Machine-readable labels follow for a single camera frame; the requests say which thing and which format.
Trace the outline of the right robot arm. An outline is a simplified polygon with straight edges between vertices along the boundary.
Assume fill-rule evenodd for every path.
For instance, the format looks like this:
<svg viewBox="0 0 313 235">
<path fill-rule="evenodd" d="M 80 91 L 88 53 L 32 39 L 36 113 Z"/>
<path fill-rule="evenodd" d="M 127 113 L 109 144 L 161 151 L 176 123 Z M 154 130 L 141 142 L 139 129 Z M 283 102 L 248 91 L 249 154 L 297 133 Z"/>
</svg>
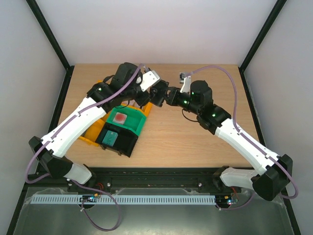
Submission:
<svg viewBox="0 0 313 235">
<path fill-rule="evenodd" d="M 223 192 L 229 187 L 248 188 L 271 201 L 290 182 L 291 157 L 286 154 L 279 156 L 239 127 L 233 115 L 213 103 L 212 90 L 205 81 L 192 82 L 188 93 L 169 87 L 165 92 L 165 101 L 168 105 L 196 114 L 197 122 L 203 129 L 227 142 L 253 167 L 252 170 L 220 168 L 213 180 L 217 191 Z"/>
</svg>

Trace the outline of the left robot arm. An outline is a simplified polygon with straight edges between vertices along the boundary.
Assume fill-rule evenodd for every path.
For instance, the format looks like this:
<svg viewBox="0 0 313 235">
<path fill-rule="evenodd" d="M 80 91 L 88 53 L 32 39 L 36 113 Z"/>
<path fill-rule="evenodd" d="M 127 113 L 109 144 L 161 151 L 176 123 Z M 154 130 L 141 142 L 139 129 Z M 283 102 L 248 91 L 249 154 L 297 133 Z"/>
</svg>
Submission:
<svg viewBox="0 0 313 235">
<path fill-rule="evenodd" d="M 160 80 L 160 76 L 144 64 L 136 66 L 125 62 L 119 65 L 114 75 L 94 84 L 78 107 L 55 129 L 41 138 L 34 136 L 30 139 L 29 145 L 34 153 L 31 162 L 38 160 L 46 174 L 25 181 L 33 184 L 51 176 L 54 179 L 67 178 L 82 185 L 87 183 L 92 172 L 87 166 L 66 158 L 66 152 L 92 124 L 123 101 L 139 100 L 141 105 L 148 103 L 148 89 Z"/>
</svg>

